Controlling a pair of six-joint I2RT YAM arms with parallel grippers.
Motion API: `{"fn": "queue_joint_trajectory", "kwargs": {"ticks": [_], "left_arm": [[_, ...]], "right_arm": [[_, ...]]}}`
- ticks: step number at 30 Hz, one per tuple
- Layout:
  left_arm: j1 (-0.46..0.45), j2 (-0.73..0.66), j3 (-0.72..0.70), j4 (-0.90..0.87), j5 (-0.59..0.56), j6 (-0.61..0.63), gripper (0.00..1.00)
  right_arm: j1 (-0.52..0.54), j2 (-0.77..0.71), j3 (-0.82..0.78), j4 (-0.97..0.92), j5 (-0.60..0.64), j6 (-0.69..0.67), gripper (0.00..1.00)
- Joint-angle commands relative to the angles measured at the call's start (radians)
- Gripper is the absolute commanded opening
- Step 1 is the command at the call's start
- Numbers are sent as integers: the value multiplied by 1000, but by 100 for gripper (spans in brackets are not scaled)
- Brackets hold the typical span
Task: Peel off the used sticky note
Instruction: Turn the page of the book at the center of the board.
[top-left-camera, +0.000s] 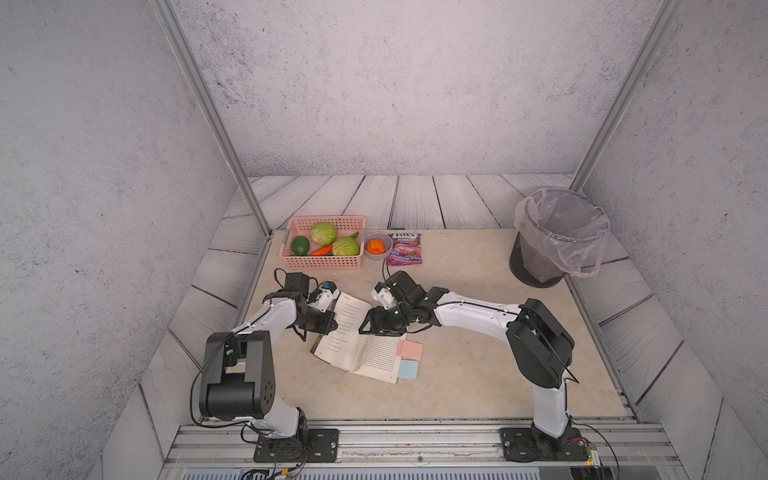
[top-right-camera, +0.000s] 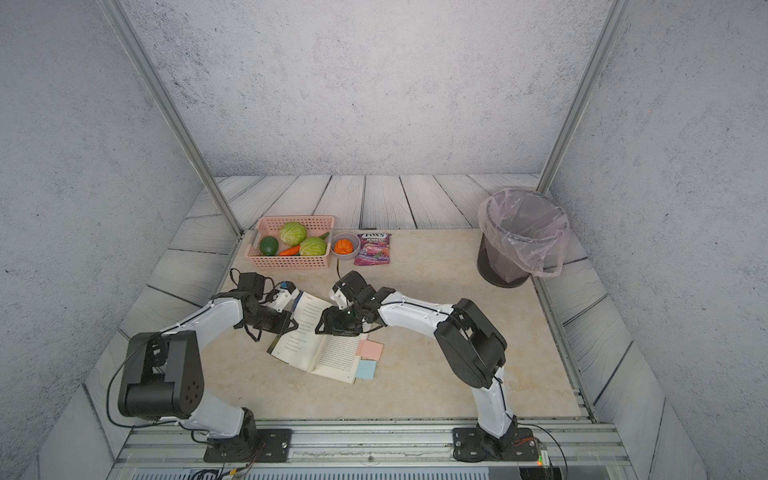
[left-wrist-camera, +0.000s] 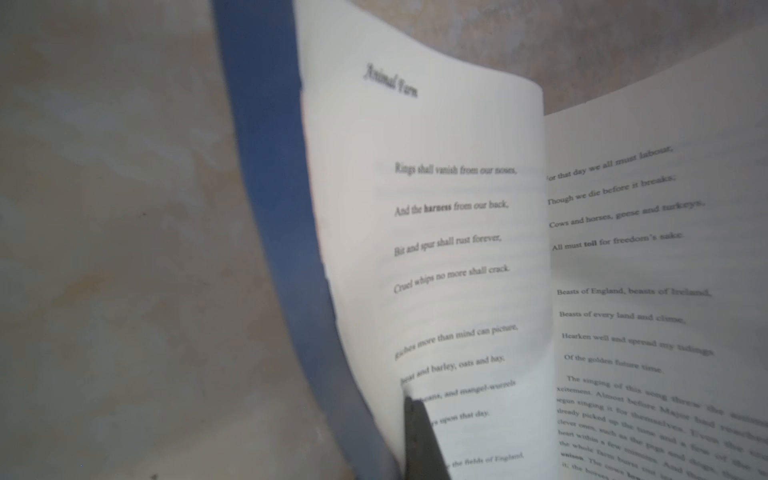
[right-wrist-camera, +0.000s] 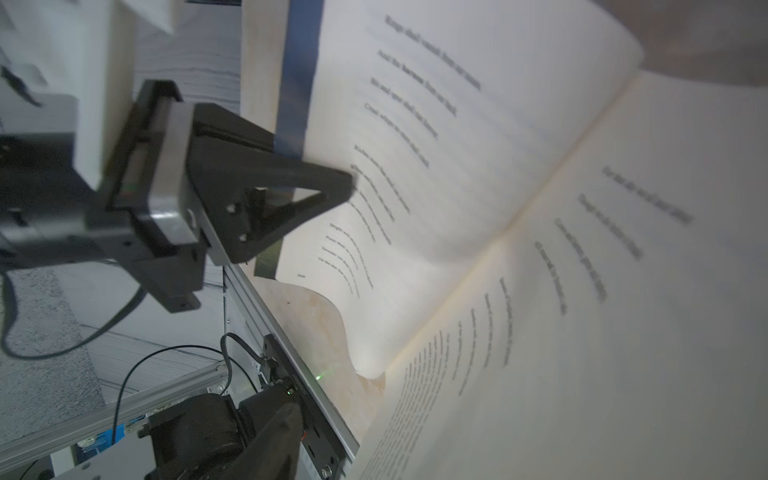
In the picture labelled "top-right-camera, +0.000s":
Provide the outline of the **Animal Farm paperback book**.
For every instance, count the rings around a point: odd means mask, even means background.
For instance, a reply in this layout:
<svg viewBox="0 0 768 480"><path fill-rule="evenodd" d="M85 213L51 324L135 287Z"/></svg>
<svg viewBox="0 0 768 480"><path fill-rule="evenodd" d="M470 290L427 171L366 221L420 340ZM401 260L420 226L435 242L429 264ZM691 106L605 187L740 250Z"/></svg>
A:
<svg viewBox="0 0 768 480"><path fill-rule="evenodd" d="M299 328L273 341L268 352L276 359L306 373L353 384L361 357L358 345L367 335L319 335L315 327L329 302L301 293L292 311Z"/></svg>

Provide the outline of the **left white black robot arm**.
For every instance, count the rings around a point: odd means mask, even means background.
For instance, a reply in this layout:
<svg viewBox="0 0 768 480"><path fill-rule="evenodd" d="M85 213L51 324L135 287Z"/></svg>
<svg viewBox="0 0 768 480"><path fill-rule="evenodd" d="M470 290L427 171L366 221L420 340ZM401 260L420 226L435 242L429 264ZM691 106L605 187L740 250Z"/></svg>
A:
<svg viewBox="0 0 768 480"><path fill-rule="evenodd" d="M251 440L256 437L252 412L206 391L201 352L229 330L282 335L298 327L291 312L263 305L251 293L220 293L181 322L131 338L117 409L124 417L204 431L210 440Z"/></svg>

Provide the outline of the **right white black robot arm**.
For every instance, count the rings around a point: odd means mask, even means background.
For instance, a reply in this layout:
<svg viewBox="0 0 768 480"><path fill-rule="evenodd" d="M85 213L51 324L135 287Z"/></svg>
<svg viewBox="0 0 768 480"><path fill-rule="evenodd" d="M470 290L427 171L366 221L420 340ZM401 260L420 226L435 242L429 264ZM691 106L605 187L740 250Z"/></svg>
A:
<svg viewBox="0 0 768 480"><path fill-rule="evenodd" d="M517 423L503 385L507 342L468 299L434 304L392 288L370 288L340 306L326 308L315 327L319 335L355 337L400 327L433 338L453 373L472 388L478 429L500 444L511 441Z"/></svg>

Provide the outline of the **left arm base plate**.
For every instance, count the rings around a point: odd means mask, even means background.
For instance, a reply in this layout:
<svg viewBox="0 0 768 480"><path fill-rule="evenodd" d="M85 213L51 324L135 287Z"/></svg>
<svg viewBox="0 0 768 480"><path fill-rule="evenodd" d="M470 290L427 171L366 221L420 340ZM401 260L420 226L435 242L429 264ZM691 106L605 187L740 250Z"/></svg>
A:
<svg viewBox="0 0 768 480"><path fill-rule="evenodd" d="M291 446L291 429L247 428L238 436L211 439L203 455L205 463L285 463Z"/></svg>

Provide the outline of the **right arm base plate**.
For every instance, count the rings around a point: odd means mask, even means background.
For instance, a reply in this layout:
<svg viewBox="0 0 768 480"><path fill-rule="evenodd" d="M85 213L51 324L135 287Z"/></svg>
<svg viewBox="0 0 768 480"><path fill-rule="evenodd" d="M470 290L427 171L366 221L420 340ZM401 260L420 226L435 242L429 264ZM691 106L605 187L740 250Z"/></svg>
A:
<svg viewBox="0 0 768 480"><path fill-rule="evenodd" d="M485 432L479 426L452 430L453 458L459 462L482 461L541 461L538 439L529 428L512 425L501 438Z"/></svg>

